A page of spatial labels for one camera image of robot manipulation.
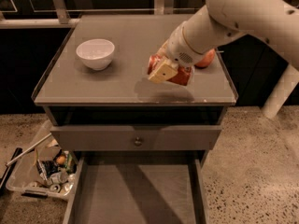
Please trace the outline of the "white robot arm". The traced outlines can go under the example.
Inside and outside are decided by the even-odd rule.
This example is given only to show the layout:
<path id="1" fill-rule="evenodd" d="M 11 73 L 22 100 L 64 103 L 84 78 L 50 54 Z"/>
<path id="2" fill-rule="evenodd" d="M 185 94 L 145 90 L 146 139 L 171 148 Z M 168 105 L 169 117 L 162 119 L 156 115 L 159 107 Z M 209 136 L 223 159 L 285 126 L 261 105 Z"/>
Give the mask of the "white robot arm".
<path id="1" fill-rule="evenodd" d="M 299 65 L 299 13 L 283 0 L 206 0 L 149 58 L 149 80 L 187 85 L 208 51 L 243 35 L 263 41 L 293 67 Z"/>

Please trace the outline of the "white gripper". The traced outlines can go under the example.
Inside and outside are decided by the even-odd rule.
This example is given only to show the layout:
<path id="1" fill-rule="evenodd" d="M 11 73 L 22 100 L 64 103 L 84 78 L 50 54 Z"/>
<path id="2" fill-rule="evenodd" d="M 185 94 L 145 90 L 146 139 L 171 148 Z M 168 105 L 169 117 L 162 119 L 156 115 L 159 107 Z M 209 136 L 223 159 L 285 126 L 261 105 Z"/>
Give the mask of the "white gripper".
<path id="1" fill-rule="evenodd" d="M 203 32 L 198 25 L 182 23 L 158 49 L 159 57 L 149 60 L 149 81 L 163 83 L 178 74 L 178 64 L 191 67 L 200 62 L 205 51 L 199 47 Z"/>

